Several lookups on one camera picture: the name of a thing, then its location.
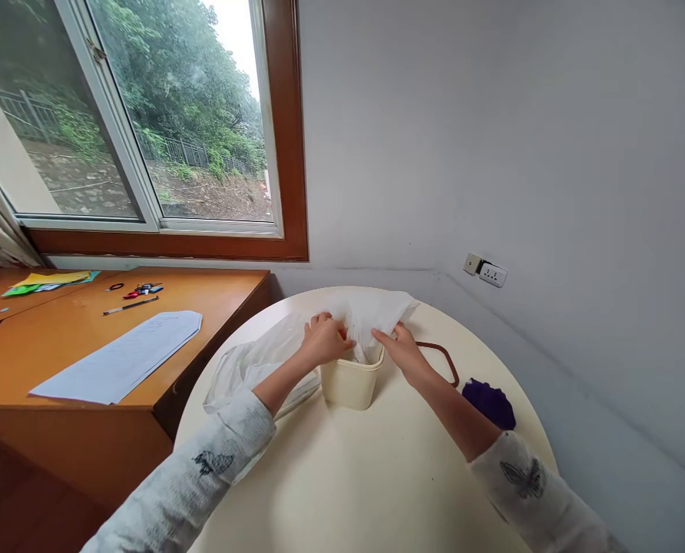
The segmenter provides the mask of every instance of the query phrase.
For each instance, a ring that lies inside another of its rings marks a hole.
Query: wooden window frame
[[[262,0],[262,6],[283,237],[26,229],[40,253],[309,261],[298,8],[296,0]]]

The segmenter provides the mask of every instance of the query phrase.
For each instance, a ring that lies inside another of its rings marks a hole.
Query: window glass
[[[88,0],[165,217],[271,221],[248,0]]]
[[[0,0],[0,108],[43,180],[1,183],[19,213],[136,217],[93,105],[52,0]]]

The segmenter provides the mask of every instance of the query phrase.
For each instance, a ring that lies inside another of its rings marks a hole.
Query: yellow paper
[[[31,273],[25,280],[13,284],[11,288],[17,286],[30,286],[31,284],[69,284],[89,278],[91,274],[89,271],[79,271],[78,273],[62,273],[56,275],[39,275]]]

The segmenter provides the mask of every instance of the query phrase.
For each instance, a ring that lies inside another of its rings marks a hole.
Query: round table
[[[197,380],[176,445],[206,422],[202,403],[224,352],[258,338],[289,313],[312,316],[324,308],[330,292],[341,288],[287,298],[243,324]],[[460,390],[471,377],[501,388],[514,407],[519,434],[557,471],[527,396],[481,340],[425,303],[407,326],[418,341],[450,352]],[[423,352],[450,377],[439,351]],[[429,406],[386,357],[366,411],[327,403],[318,390],[281,419],[265,455],[227,493],[191,551],[529,550],[493,509]]]

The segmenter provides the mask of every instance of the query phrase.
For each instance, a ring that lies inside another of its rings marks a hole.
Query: green foliage
[[[142,141],[151,149],[156,159],[159,161],[168,160],[168,146],[160,134],[153,132],[149,128],[141,127],[139,124],[135,124],[134,127],[135,131],[141,136]]]
[[[207,156],[210,158],[210,173],[219,180],[223,178],[223,166],[224,161],[222,159],[222,154],[220,151],[214,147],[207,148]]]
[[[74,146],[77,156],[89,164],[101,161],[106,151],[94,119],[80,111],[54,104],[60,138]]]
[[[169,172],[176,178],[180,178],[184,182],[190,182],[194,173],[186,164],[171,164],[168,168]]]
[[[169,159],[163,135],[206,147],[215,177],[227,171],[222,156],[242,161],[250,174],[263,171],[260,105],[232,52],[217,41],[212,7],[201,0],[89,5],[136,132],[157,157]],[[107,152],[52,0],[0,0],[0,88],[46,92],[59,106],[59,133],[80,157],[95,161]]]
[[[260,105],[200,0],[100,0],[94,16],[131,118],[141,127],[265,168]],[[210,171],[222,173],[220,156]]]
[[[162,204],[171,204],[174,201],[174,196],[171,195],[170,190],[156,190],[156,194]]]

